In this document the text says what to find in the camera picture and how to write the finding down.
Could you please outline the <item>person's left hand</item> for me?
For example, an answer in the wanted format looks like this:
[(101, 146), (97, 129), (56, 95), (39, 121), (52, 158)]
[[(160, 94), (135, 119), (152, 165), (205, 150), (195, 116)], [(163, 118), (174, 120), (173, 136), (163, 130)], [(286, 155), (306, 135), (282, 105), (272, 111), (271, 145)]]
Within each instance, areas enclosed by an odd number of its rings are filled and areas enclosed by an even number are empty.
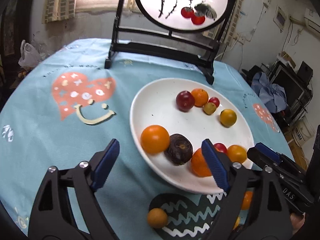
[(305, 216), (304, 215), (300, 216), (292, 213), (290, 215), (290, 219), (293, 226), (293, 234), (295, 234), (303, 226), (305, 222)]

